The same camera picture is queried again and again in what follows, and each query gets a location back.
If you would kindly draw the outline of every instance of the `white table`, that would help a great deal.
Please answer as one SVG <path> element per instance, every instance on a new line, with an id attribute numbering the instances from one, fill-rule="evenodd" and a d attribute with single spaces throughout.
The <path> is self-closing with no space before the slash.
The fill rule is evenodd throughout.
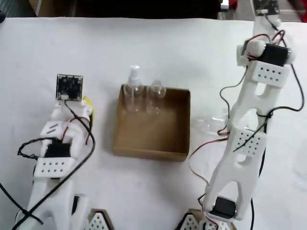
<path id="1" fill-rule="evenodd" d="M 295 39 L 295 67 L 305 91 L 307 24 L 284 23 Z M 94 102 L 96 150 L 76 173 L 76 192 L 93 207 L 108 211 L 117 230 L 170 230 L 204 184 L 188 164 L 112 154 L 111 143 L 119 87 L 130 65 L 141 66 L 145 84 L 161 79 L 166 86 L 191 90 L 192 124 L 198 117 L 225 108 L 218 91 L 236 83 L 244 70 L 236 65 L 236 46 L 252 35 L 252 22 L 135 19 L 37 18 L 6 19 L 0 24 L 0 96 L 2 104 L 0 181 L 26 206 L 35 162 L 17 157 L 19 146 L 37 138 L 55 103 L 56 74 L 84 75 L 84 94 Z M 231 104 L 239 88 L 225 92 Z M 300 94 L 293 75 L 278 105 L 298 107 Z M 269 130 L 264 170 L 254 195 L 255 230 L 302 229 L 307 195 L 293 186 L 293 159 L 305 138 L 306 109 L 278 111 Z M 191 129 L 191 150 L 206 140 Z M 38 153 L 39 146 L 25 149 Z M 223 144 L 201 150 L 193 167 L 207 178 L 224 152 Z M 1 229 L 10 229 L 17 208 L 0 193 Z M 249 229 L 251 212 L 239 230 Z"/>

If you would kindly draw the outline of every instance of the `yellow part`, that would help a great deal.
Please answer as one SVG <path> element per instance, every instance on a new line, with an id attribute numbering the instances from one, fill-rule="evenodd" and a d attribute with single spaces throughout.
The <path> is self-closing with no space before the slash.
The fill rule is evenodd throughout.
<path id="1" fill-rule="evenodd" d="M 94 114 L 95 114 L 95 108 L 94 108 L 94 105 L 93 105 L 93 102 L 91 101 L 91 99 L 89 99 L 87 96 L 84 96 L 83 97 L 83 100 L 86 101 L 87 105 L 91 106 L 92 107 L 92 119 L 93 119 L 93 122 L 94 122 Z"/>

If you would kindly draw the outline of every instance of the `wire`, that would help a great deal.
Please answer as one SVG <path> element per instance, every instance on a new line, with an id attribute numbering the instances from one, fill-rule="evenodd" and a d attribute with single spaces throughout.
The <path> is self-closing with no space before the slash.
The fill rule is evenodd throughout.
<path id="1" fill-rule="evenodd" d="M 227 132 L 222 133 L 222 131 L 225 130 L 226 128 L 227 128 L 227 126 L 225 126 L 224 128 L 218 130 L 218 131 L 217 131 L 217 135 L 222 136 L 222 137 L 223 137 L 223 136 L 228 136 L 228 135 L 230 134 L 230 131 L 227 131 Z"/>
<path id="2" fill-rule="evenodd" d="M 227 138 L 223 138 L 223 139 L 216 139 L 216 140 L 208 141 L 208 142 L 206 142 L 206 143 L 204 143 L 204 144 L 198 146 L 198 148 L 195 149 L 195 150 L 191 153 L 191 155 L 189 156 L 189 158 L 188 158 L 189 168 L 190 168 L 190 170 L 192 171 L 192 173 L 193 173 L 194 175 L 198 176 L 199 178 L 201 178 L 202 180 L 204 180 L 205 183 L 206 183 L 207 185 L 209 184 L 208 180 L 206 180 L 204 177 L 202 177 L 201 175 L 199 175 L 198 173 L 196 173 L 196 172 L 192 169 L 191 163 L 190 163 L 190 159 L 191 159 L 191 157 L 192 157 L 200 148 L 202 148 L 203 146 L 205 146 L 205 145 L 207 145 L 207 144 L 216 143 L 216 142 L 222 142 L 222 141 L 225 141 L 225 140 L 228 140 L 228 137 L 227 137 Z"/>
<path id="3" fill-rule="evenodd" d="M 268 16 L 265 14 L 264 17 L 266 18 L 266 20 L 271 24 L 272 28 L 275 30 L 275 31 L 278 31 L 278 28 L 270 21 L 270 19 L 268 18 Z M 283 42 L 284 46 L 287 47 L 287 44 L 286 42 L 284 41 L 283 39 L 283 35 L 281 35 L 281 38 L 280 38 L 280 41 Z M 298 108 L 298 109 L 295 109 L 295 108 L 291 108 L 289 106 L 278 106 L 278 107 L 275 107 L 273 109 L 271 109 L 267 115 L 263 116 L 263 115 L 258 115 L 260 117 L 265 117 L 265 122 L 264 124 L 262 125 L 263 126 L 263 131 L 264 133 L 267 133 L 267 121 L 268 119 L 270 119 L 273 115 L 273 112 L 278 110 L 278 109 L 288 109 L 288 110 L 292 110 L 292 111 L 295 111 L 295 112 L 299 112 L 301 111 L 303 108 L 304 108 L 304 105 L 305 105 L 305 97 L 304 97 L 304 92 L 303 92 L 303 89 L 302 89 L 302 86 L 301 86 L 301 83 L 297 77 L 297 74 L 296 74 L 296 71 L 295 71 L 295 68 L 293 66 L 293 64 L 291 64 L 291 69 L 293 71 L 293 74 L 294 74 L 294 77 L 295 77 L 295 80 L 298 84 L 298 87 L 300 89 L 300 93 L 301 93 L 301 97 L 302 97 L 302 102 L 301 102 L 301 106 Z M 262 155 L 262 160 L 261 160 L 261 165 L 260 165 L 260 169 L 259 169 L 259 177 L 262 173 L 262 170 L 263 170 L 263 165 L 264 165 L 264 160 L 265 160 L 265 153 L 266 153 L 266 149 L 264 150 L 263 152 L 263 155 Z M 253 230 L 253 227 L 254 227 L 254 220 L 255 220 L 255 211 L 254 211 L 254 203 L 253 203 L 253 199 L 251 199 L 250 201 L 250 205 L 251 205 L 251 212 L 252 212 L 252 219 L 251 219 L 251 225 L 250 225 L 250 230 Z"/>
<path id="4" fill-rule="evenodd" d="M 89 121 L 86 117 L 80 116 L 79 118 L 85 119 L 86 121 L 88 121 L 89 126 L 90 126 L 91 121 Z M 73 119 L 71 119 L 71 120 L 69 121 L 69 123 L 71 123 L 71 122 L 74 121 L 74 120 L 76 120 L 75 117 L 74 117 Z M 63 142 L 63 140 L 64 140 L 64 137 L 65 137 L 65 134 L 66 134 L 68 128 L 69 128 L 69 127 L 67 126 L 66 129 L 64 130 L 63 134 L 62 134 L 62 142 Z M 87 135 L 86 142 L 85 142 L 86 144 L 87 144 L 87 141 L 88 141 L 89 136 L 90 136 L 90 135 Z"/>
<path id="5" fill-rule="evenodd" d="M 47 193 L 36 205 L 34 205 L 20 221 L 17 222 L 17 224 L 14 225 L 12 230 L 16 230 L 25 220 L 29 217 L 30 214 L 32 214 L 48 197 L 50 197 L 52 194 L 54 194 L 72 175 L 78 171 L 79 168 L 81 168 L 84 163 L 91 157 L 93 154 L 95 147 L 96 147 L 96 141 L 95 138 L 90 130 L 90 128 L 76 115 L 76 113 L 67 105 L 66 100 L 64 101 L 64 104 L 66 107 L 70 110 L 70 112 L 74 115 L 74 117 L 84 126 L 84 128 L 88 131 L 90 137 L 93 141 L 93 146 L 91 151 L 88 153 L 88 155 L 72 170 L 63 180 L 61 180 L 49 193 Z"/>
<path id="6" fill-rule="evenodd" d="M 253 230 L 254 222 L 255 222 L 255 210 L 254 210 L 253 198 L 250 200 L 250 205 L 251 205 L 251 224 L 250 224 L 250 230 Z"/>
<path id="7" fill-rule="evenodd" d="M 9 200 L 15 204 L 22 213 L 24 213 L 25 215 L 28 214 L 28 211 L 25 210 L 23 207 L 21 207 L 20 204 L 17 203 L 16 200 L 14 200 L 14 198 L 8 193 L 8 191 L 6 191 L 6 189 L 3 187 L 3 185 L 0 183 L 0 189 L 4 192 L 4 194 L 9 198 Z M 32 215 L 32 214 L 29 214 L 32 218 L 36 219 L 39 223 L 41 224 L 44 224 L 38 217 Z"/>
<path id="8" fill-rule="evenodd" d="M 229 105 L 229 102 L 222 96 L 222 92 L 223 92 L 223 90 L 225 90 L 225 89 L 235 88 L 235 87 L 237 87 L 238 85 L 240 85 L 240 84 L 242 83 L 242 81 L 243 81 L 245 75 L 246 75 L 247 70 L 248 70 L 248 66 L 246 66 L 246 69 L 245 69 L 245 72 L 244 72 L 244 74 L 243 74 L 243 77 L 241 78 L 241 80 L 240 80 L 236 85 L 226 86 L 226 87 L 224 87 L 224 88 L 222 88 L 222 89 L 220 90 L 220 97 L 222 98 L 222 100 L 223 100 L 223 101 L 226 103 L 226 105 L 227 105 L 228 119 L 229 119 L 229 116 L 230 116 L 230 105 Z"/>
<path id="9" fill-rule="evenodd" d="M 21 147 L 18 149 L 17 155 L 25 157 L 25 158 L 37 160 L 39 156 L 36 156 L 35 154 L 27 155 L 27 154 L 22 153 L 21 151 L 24 149 L 25 146 L 32 144 L 32 143 L 35 143 L 35 142 L 38 142 L 38 141 L 42 141 L 42 140 L 53 140 L 53 141 L 56 141 L 56 142 L 60 142 L 60 140 L 57 139 L 57 138 L 37 138 L 37 139 L 33 139 L 33 140 L 30 140 L 30 141 L 22 144 Z"/>
<path id="10" fill-rule="evenodd" d="M 274 35 L 274 37 L 272 38 L 272 41 L 274 41 L 274 39 L 275 39 L 278 35 L 280 35 L 280 38 L 279 38 L 278 42 L 276 43 L 277 45 L 279 45 L 279 44 L 280 44 L 280 41 L 283 40 L 283 37 L 284 37 L 285 33 L 286 33 L 285 30 L 280 30 L 280 31 L 278 31 L 278 32 Z"/>
<path id="11" fill-rule="evenodd" d="M 213 224 L 216 225 L 216 230 L 219 230 L 219 225 L 218 225 L 215 221 L 213 221 L 212 219 L 210 219 L 210 218 L 207 217 L 207 216 L 206 216 L 206 218 L 207 218 L 209 221 L 211 221 Z"/>

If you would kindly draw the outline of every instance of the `open box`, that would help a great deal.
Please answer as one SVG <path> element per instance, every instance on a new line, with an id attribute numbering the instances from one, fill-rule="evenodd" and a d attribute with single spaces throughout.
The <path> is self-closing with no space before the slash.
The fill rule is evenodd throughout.
<path id="1" fill-rule="evenodd" d="M 156 160 L 184 161 L 190 142 L 190 91 L 166 88 L 161 113 L 126 110 L 121 86 L 113 152 L 116 155 Z"/>

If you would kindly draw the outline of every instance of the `circuit board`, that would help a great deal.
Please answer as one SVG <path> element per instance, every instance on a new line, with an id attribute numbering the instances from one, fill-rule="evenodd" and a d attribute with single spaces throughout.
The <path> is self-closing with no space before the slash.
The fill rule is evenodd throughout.
<path id="1" fill-rule="evenodd" d="M 256 16 L 279 14 L 277 0 L 253 0 L 253 3 Z"/>
<path id="2" fill-rule="evenodd" d="M 57 100 L 81 101 L 83 76 L 58 74 Z"/>

